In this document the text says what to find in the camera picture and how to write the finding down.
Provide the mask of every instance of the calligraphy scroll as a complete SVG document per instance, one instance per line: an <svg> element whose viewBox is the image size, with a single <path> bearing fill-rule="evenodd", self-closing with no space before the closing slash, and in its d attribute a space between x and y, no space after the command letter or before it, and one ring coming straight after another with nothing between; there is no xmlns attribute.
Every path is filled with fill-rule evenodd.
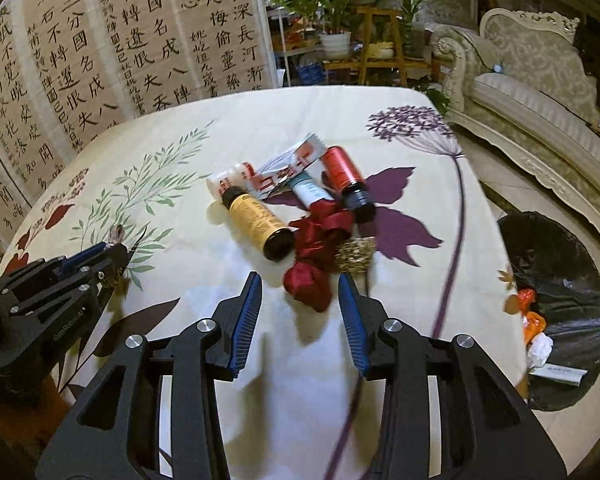
<svg viewBox="0 0 600 480"><path fill-rule="evenodd" d="M5 0L0 250L105 129L273 81L262 0Z"/></svg>

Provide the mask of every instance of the red bottle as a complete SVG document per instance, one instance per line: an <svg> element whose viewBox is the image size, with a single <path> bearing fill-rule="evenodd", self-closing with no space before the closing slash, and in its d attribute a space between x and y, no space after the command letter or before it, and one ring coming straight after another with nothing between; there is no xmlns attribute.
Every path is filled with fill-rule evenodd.
<svg viewBox="0 0 600 480"><path fill-rule="evenodd" d="M331 185L342 195L344 207L353 213L356 222L371 222L376 216L376 206L371 200L365 179L347 152L340 146L331 146L320 160L327 170Z"/></svg>

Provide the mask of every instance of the sofa armrest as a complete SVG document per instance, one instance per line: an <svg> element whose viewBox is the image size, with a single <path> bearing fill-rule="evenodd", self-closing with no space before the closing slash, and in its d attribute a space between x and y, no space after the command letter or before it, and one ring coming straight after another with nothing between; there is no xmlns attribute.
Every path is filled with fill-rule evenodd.
<svg viewBox="0 0 600 480"><path fill-rule="evenodd" d="M435 56L454 62L443 82L443 92L451 107L464 111L464 99L471 97L474 79L490 72L500 62L500 55L491 41L467 29L437 25L431 37Z"/></svg>

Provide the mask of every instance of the purple flower print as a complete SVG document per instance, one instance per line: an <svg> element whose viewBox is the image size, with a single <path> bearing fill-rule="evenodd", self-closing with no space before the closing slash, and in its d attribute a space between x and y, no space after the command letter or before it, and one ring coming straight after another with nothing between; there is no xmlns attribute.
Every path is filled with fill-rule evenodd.
<svg viewBox="0 0 600 480"><path fill-rule="evenodd" d="M399 200L413 170L415 168L387 168L366 179L366 186L376 204L376 219L374 222L360 226L360 232L364 236L375 236L378 251L390 260L396 259L419 267L409 254L409 246L420 245L429 249L437 249L442 240L432 236L419 220L398 210L378 205L390 205ZM331 187L325 174L322 175L322 180L327 188ZM302 202L291 191L271 196L264 202L290 205L306 210Z"/></svg>
<svg viewBox="0 0 600 480"><path fill-rule="evenodd" d="M464 181L458 163L458 160L464 157L464 153L460 144L458 144L458 140L443 121L442 116L426 106L405 105L398 108L387 108L387 110L371 115L366 127L374 133L374 137L381 140L387 142L397 140L405 146L420 152L448 156L456 168L458 192L460 194L458 236L456 237L456 245L446 274L445 286L440 297L438 314L432 330L432 337L439 338L445 322L451 290L458 273L460 253L464 242L466 204Z"/></svg>

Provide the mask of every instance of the silver screw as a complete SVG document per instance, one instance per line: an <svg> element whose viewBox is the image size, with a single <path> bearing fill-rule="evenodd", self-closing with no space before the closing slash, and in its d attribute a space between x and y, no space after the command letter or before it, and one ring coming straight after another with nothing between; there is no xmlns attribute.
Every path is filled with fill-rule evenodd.
<svg viewBox="0 0 600 480"><path fill-rule="evenodd" d="M201 319L196 327L200 332L211 332L216 327L216 322L213 319Z"/></svg>
<svg viewBox="0 0 600 480"><path fill-rule="evenodd" d="M462 348L471 348L475 344L474 338L467 334L458 335L456 341Z"/></svg>
<svg viewBox="0 0 600 480"><path fill-rule="evenodd" d="M125 345L127 348L138 348L142 344L142 336L138 334L130 335L126 338Z"/></svg>
<svg viewBox="0 0 600 480"><path fill-rule="evenodd" d="M398 332L402 329L402 323L397 319L387 319L382 326L387 332Z"/></svg>

